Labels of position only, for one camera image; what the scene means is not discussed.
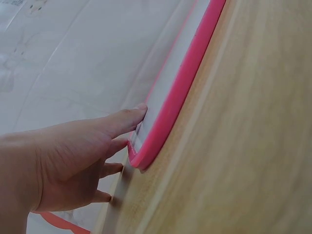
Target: pink plastic edge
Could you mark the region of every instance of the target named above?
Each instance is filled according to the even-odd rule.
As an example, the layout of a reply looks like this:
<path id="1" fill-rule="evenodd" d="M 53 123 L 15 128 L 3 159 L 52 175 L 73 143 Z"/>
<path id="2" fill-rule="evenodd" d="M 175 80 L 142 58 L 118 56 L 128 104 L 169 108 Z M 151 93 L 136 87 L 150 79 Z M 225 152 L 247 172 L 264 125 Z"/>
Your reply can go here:
<path id="1" fill-rule="evenodd" d="M 226 0 L 211 0 L 201 20 L 180 70 L 141 149 L 128 143 L 130 164 L 146 170 L 164 145 L 190 90 Z"/>

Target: wooden table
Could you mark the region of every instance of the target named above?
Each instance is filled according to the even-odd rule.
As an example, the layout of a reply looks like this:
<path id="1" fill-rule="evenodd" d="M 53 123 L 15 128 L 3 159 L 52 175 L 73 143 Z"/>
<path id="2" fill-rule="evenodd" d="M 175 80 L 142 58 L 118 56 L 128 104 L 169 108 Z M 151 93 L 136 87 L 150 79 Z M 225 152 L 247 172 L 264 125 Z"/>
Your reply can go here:
<path id="1" fill-rule="evenodd" d="M 227 1 L 161 153 L 106 208 L 94 233 L 312 233 L 312 1 Z"/>

